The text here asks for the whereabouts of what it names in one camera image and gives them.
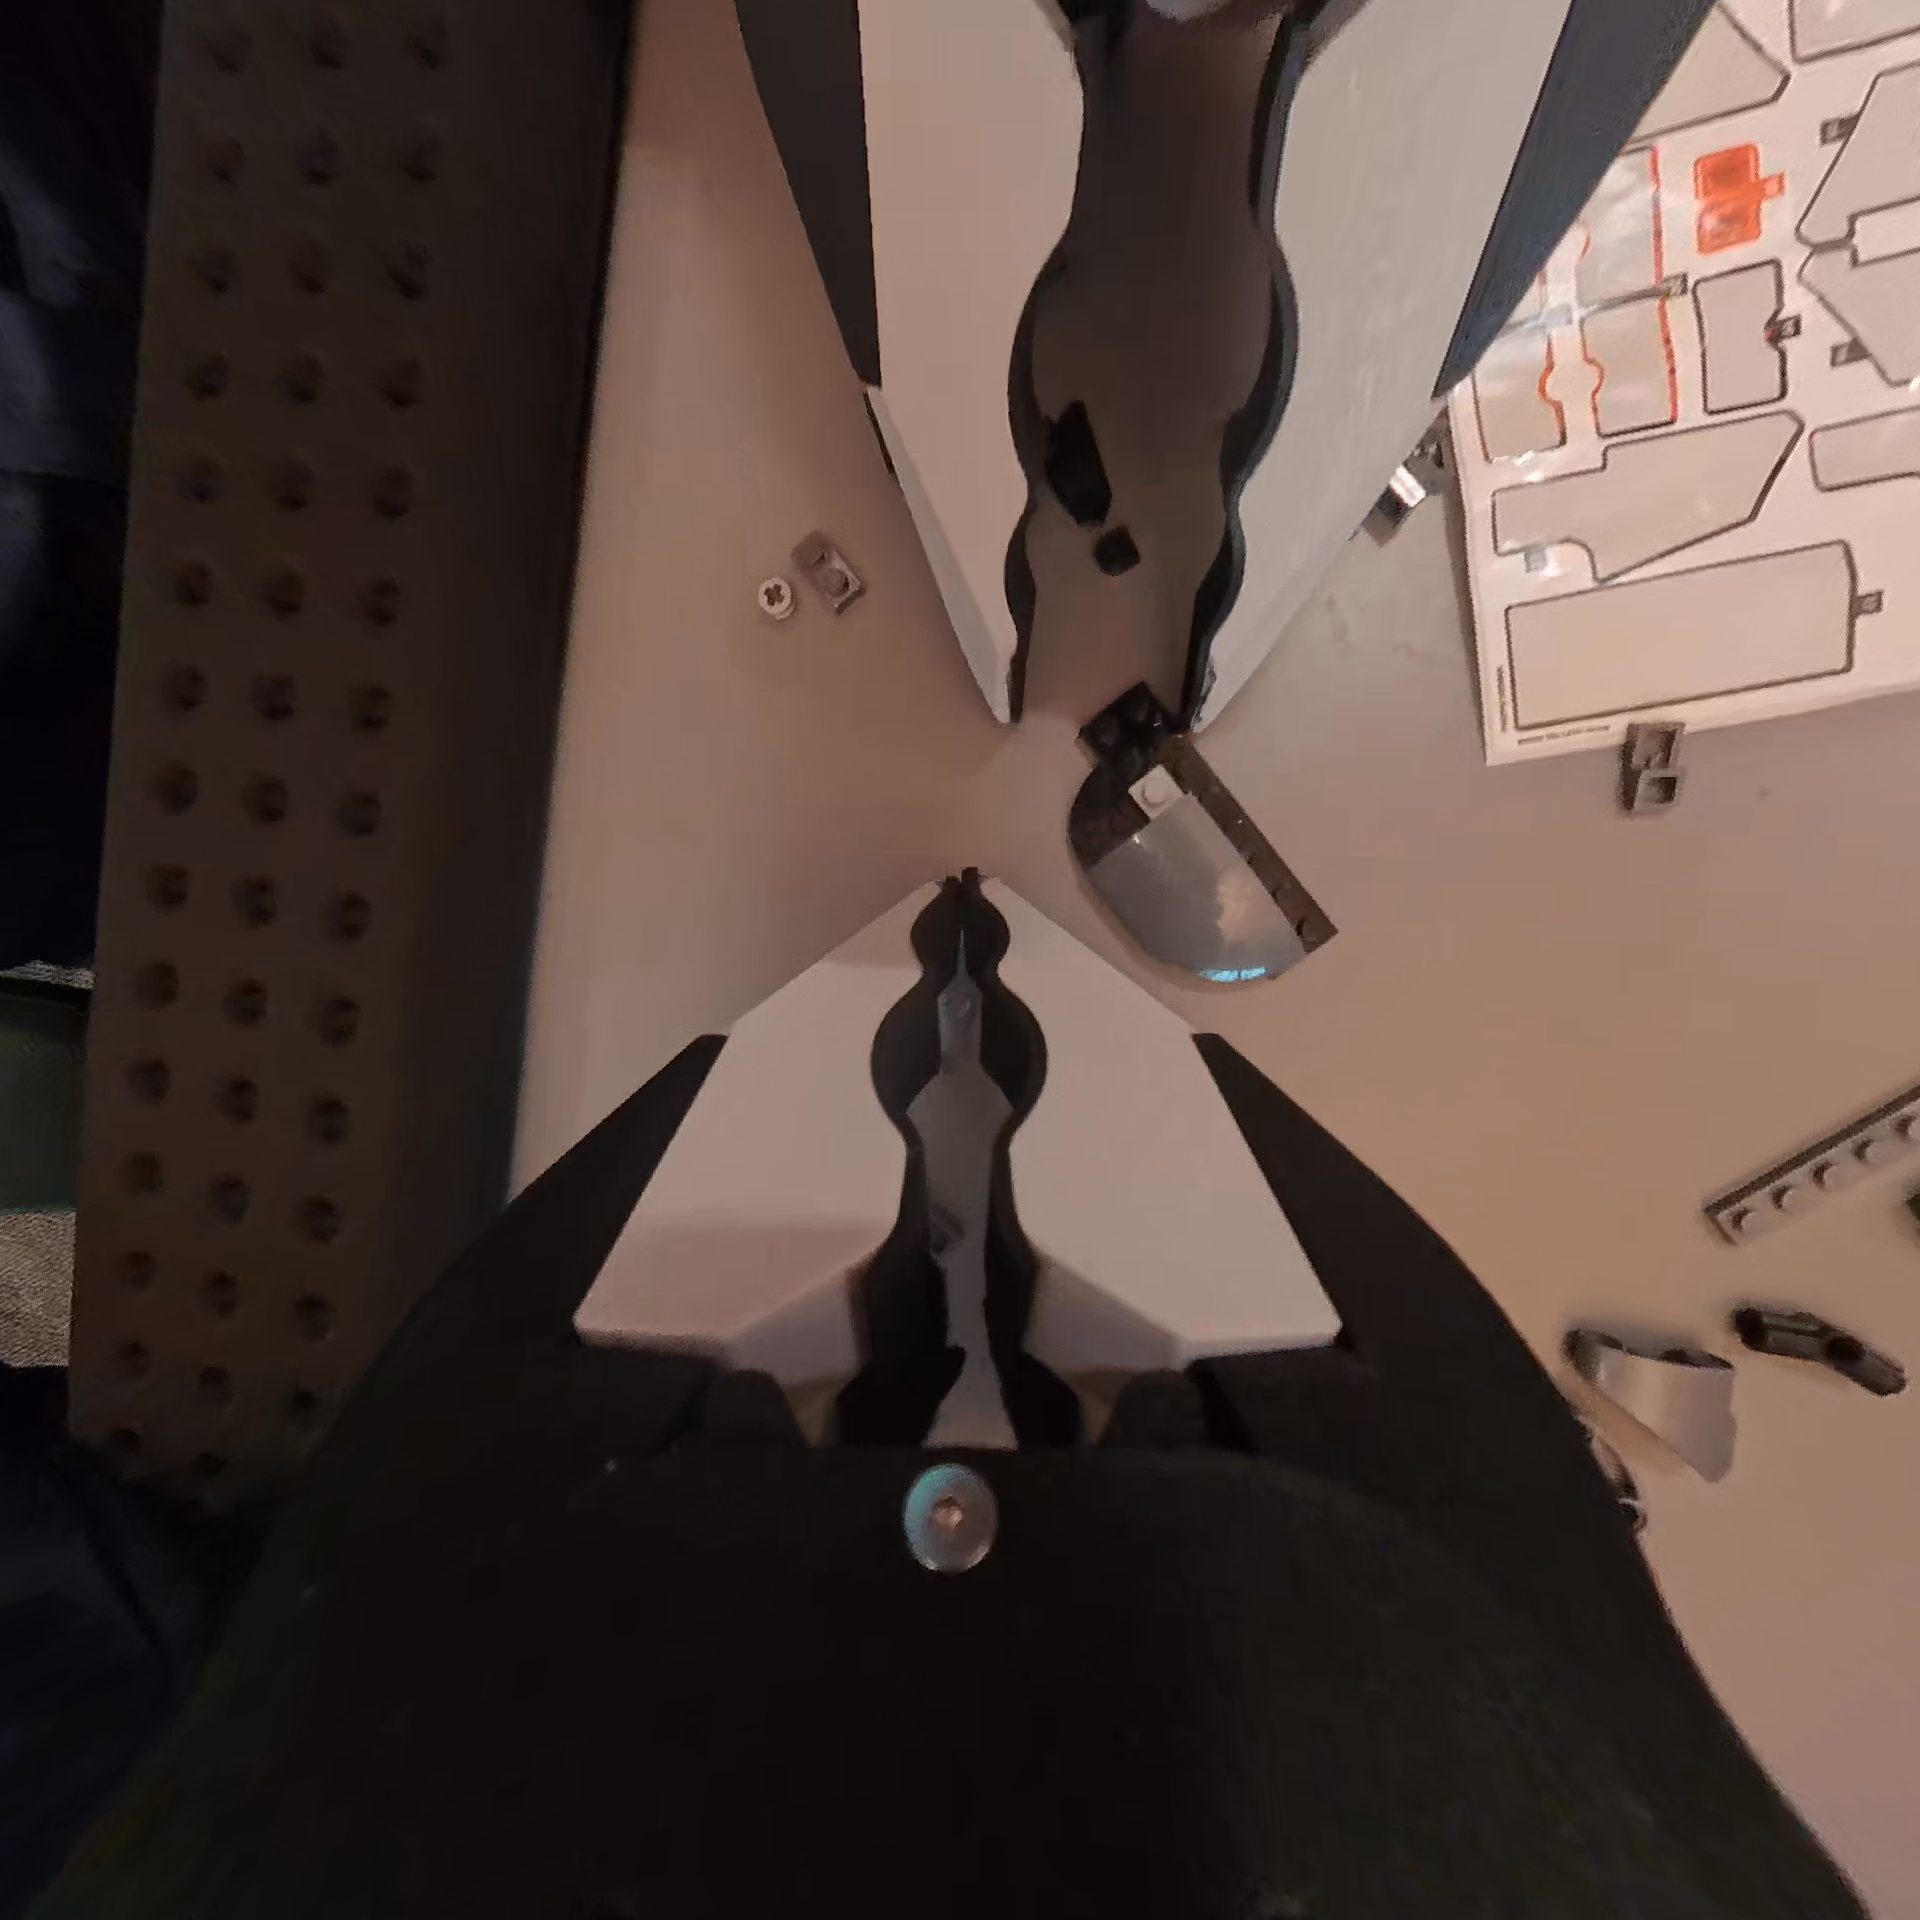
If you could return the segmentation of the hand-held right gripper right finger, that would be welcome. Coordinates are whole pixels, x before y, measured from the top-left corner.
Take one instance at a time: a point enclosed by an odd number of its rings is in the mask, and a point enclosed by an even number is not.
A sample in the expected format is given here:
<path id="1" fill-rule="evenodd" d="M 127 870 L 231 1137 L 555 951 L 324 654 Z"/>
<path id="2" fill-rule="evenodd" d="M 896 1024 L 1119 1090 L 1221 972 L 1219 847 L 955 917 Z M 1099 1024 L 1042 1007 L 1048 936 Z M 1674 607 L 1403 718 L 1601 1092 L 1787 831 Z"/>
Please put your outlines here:
<path id="1" fill-rule="evenodd" d="M 1019 1351 L 1073 1392 L 1079 1441 L 1138 1375 L 1336 1351 L 1339 1312 L 1188 1022 L 1007 882 L 981 892 L 1009 933 L 996 984 L 1045 1046 L 1009 1143 L 1039 1263 Z"/>

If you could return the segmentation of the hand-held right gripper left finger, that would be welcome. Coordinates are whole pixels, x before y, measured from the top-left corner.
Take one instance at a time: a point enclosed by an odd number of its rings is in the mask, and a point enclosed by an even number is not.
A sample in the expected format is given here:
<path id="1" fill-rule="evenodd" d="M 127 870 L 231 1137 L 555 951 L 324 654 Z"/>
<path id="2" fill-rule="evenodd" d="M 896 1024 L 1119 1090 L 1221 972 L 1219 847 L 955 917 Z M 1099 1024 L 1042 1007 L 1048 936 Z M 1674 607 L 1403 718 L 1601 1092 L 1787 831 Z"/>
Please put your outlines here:
<path id="1" fill-rule="evenodd" d="M 959 1360 L 929 1197 L 873 1045 L 923 981 L 929 880 L 741 1014 L 677 1121 L 575 1329 L 594 1349 L 761 1370 L 803 1418 L 898 1392 L 920 1438 Z"/>

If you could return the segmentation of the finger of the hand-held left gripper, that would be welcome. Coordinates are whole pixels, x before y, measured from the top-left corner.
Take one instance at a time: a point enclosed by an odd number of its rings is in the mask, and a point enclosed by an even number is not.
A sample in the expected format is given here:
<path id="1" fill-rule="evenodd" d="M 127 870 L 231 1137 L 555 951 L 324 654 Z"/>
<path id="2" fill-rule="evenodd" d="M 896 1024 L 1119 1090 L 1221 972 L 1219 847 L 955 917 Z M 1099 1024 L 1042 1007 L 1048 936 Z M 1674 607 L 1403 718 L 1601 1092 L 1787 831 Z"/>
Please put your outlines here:
<path id="1" fill-rule="evenodd" d="M 1019 719 L 1042 480 L 1039 289 L 1085 90 L 1060 5 L 860 1 L 877 375 L 864 393 L 968 670 Z"/>
<path id="2" fill-rule="evenodd" d="M 1301 7 L 1277 183 L 1255 194 L 1292 285 L 1292 378 L 1235 503 L 1240 584 L 1208 649 L 1201 728 L 1432 425 L 1565 21 L 1565 1 Z"/>

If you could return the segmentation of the black plate lego assembly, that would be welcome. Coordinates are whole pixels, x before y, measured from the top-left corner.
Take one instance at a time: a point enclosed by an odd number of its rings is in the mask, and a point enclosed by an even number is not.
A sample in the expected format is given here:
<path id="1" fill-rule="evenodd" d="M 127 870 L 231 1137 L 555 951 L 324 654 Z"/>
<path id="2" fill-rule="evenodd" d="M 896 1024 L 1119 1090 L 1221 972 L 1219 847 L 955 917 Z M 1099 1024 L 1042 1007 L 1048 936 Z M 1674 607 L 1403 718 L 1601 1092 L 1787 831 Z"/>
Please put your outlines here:
<path id="1" fill-rule="evenodd" d="M 1079 728 L 1091 768 L 1067 810 L 1088 888 L 1155 964 L 1255 984 L 1327 948 L 1338 925 L 1138 681 Z"/>

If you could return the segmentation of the lego sticker sheet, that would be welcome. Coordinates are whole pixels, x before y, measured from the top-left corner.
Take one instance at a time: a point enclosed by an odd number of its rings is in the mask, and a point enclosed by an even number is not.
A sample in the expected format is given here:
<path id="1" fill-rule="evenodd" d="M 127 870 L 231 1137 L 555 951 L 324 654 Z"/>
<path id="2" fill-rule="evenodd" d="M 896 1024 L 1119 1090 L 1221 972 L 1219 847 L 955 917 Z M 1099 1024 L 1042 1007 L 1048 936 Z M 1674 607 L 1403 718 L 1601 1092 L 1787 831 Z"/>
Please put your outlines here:
<path id="1" fill-rule="evenodd" d="M 1712 5 L 1449 398 L 1490 762 L 1919 681 L 1919 5 Z"/>

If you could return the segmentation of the black lego pin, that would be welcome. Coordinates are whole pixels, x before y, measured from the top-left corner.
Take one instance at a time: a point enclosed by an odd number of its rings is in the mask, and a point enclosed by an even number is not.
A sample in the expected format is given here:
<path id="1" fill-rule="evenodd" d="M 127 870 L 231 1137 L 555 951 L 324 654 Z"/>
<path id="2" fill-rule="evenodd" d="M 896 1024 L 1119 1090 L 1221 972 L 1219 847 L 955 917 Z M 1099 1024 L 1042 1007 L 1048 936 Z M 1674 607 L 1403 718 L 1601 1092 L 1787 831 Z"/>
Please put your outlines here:
<path id="1" fill-rule="evenodd" d="M 1042 474 L 1063 511 L 1083 527 L 1103 527 L 1113 511 L 1113 481 L 1103 462 L 1088 404 L 1069 400 L 1042 421 Z"/>

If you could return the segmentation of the grey curved lego slope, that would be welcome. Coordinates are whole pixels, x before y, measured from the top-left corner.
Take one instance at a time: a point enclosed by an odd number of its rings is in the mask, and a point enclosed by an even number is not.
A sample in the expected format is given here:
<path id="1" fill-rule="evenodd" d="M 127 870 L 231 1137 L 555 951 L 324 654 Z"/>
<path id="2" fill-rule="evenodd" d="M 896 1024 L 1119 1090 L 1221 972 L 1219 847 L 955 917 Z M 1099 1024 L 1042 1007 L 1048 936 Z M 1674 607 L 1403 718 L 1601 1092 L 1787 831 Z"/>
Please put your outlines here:
<path id="1" fill-rule="evenodd" d="M 1572 1375 L 1708 1484 L 1738 1460 L 1738 1368 L 1691 1346 L 1647 1349 L 1601 1327 L 1564 1338 Z"/>

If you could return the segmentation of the long light grey lego plate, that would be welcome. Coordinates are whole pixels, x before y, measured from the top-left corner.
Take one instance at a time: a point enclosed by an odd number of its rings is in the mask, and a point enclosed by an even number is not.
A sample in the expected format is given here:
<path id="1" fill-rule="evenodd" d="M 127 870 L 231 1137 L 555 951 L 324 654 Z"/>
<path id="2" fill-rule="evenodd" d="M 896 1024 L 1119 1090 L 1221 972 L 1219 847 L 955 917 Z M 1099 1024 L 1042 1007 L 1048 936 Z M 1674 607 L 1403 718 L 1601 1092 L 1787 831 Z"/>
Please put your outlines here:
<path id="1" fill-rule="evenodd" d="M 1748 1245 L 1820 1210 L 1891 1168 L 1916 1164 L 1919 1085 L 1799 1144 L 1700 1208 L 1728 1245 Z"/>

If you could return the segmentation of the black angled lego connector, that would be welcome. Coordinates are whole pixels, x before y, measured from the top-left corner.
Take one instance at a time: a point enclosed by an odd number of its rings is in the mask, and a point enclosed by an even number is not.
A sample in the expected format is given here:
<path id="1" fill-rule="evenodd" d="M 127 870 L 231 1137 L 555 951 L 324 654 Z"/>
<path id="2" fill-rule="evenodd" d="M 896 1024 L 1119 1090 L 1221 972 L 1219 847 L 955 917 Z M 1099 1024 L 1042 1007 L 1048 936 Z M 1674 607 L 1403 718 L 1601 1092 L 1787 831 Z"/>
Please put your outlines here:
<path id="1" fill-rule="evenodd" d="M 1877 1399 L 1906 1392 L 1909 1375 L 1895 1357 L 1816 1312 L 1743 1305 L 1731 1313 L 1731 1326 L 1753 1352 L 1821 1367 Z"/>

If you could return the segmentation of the black perforated pad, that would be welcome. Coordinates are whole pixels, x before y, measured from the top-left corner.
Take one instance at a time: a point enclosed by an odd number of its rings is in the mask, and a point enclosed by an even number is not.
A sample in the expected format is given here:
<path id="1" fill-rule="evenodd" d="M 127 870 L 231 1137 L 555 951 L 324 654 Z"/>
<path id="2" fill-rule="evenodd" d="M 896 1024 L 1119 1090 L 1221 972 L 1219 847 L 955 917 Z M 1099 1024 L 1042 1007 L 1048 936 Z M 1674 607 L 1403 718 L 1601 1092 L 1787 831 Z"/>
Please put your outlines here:
<path id="1" fill-rule="evenodd" d="M 170 5 L 68 1416 L 290 1481 L 509 1181 L 633 5 Z"/>

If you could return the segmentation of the person's navy clothing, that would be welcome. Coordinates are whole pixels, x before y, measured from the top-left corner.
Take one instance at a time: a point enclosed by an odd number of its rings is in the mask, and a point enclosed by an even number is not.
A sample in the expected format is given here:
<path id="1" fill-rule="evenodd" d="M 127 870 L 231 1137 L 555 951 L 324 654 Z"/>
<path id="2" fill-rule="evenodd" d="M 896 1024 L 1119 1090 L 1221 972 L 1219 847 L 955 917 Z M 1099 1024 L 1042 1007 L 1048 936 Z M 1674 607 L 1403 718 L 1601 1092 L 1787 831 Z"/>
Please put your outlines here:
<path id="1" fill-rule="evenodd" d="M 91 962 L 155 1 L 2 5 L 2 966 Z"/>

